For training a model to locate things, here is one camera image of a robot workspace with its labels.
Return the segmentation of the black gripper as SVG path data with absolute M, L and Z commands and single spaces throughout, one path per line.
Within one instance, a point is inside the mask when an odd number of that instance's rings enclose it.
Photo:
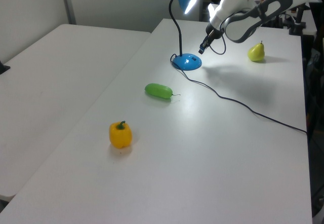
M 223 31 L 221 29 L 221 24 L 212 24 L 209 23 L 206 27 L 206 40 L 203 41 L 199 46 L 199 53 L 203 54 L 205 52 L 205 49 L 214 41 L 217 39 L 220 39 Z

